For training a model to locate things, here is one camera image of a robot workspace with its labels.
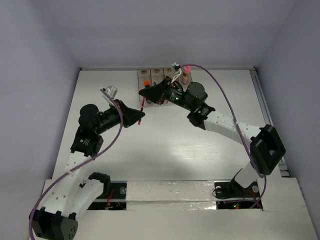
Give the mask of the orange highlighter marker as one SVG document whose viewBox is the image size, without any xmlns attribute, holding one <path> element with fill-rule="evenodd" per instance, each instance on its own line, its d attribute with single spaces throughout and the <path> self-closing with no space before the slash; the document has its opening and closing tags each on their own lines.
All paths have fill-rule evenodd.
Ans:
<svg viewBox="0 0 320 240">
<path fill-rule="evenodd" d="M 150 82 L 148 80 L 144 81 L 144 87 L 149 88 L 150 87 Z"/>
</svg>

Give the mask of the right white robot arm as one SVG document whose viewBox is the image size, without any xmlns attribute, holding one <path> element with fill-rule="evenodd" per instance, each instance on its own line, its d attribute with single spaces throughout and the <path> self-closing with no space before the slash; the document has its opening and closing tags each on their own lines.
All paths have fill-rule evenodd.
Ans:
<svg viewBox="0 0 320 240">
<path fill-rule="evenodd" d="M 244 198 L 249 195 L 259 177 L 269 176 L 286 153 L 284 144 L 270 124 L 253 126 L 228 117 L 206 104 L 208 97 L 199 82 L 191 82 L 186 89 L 170 77 L 160 83 L 139 90 L 139 95 L 154 104 L 171 102 L 189 111 L 190 123 L 202 130 L 220 134 L 244 146 L 249 163 L 228 182 L 219 182 L 214 194 L 218 199 Z"/>
</svg>

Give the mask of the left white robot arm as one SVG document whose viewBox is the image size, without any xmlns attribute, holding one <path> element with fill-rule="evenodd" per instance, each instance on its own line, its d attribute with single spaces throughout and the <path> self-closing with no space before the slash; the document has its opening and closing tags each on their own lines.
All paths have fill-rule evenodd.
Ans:
<svg viewBox="0 0 320 240">
<path fill-rule="evenodd" d="M 127 107 L 121 100 L 112 100 L 109 109 L 99 111 L 87 104 L 79 111 L 79 127 L 70 148 L 64 174 L 57 178 L 43 195 L 51 193 L 44 203 L 40 198 L 29 215 L 29 234 L 45 240 L 72 240 L 78 230 L 78 220 L 97 197 L 111 194 L 111 179 L 107 174 L 88 173 L 91 162 L 105 153 L 101 149 L 102 134 L 116 125 L 128 128 L 145 113 Z"/>
</svg>

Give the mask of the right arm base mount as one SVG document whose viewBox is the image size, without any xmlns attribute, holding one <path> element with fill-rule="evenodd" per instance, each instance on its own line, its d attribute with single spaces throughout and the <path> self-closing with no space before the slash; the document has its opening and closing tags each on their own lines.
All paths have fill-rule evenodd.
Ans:
<svg viewBox="0 0 320 240">
<path fill-rule="evenodd" d="M 260 189 L 257 181 L 243 188 L 235 181 L 218 181 L 214 183 L 212 195 L 216 199 L 218 210 L 262 209 Z"/>
</svg>

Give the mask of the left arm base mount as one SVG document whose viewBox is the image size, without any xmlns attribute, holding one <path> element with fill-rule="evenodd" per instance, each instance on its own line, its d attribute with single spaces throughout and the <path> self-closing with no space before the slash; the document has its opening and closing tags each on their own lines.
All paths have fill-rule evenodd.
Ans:
<svg viewBox="0 0 320 240">
<path fill-rule="evenodd" d="M 112 181 L 108 194 L 102 194 L 88 207 L 88 210 L 122 211 L 127 209 L 127 182 Z"/>
</svg>

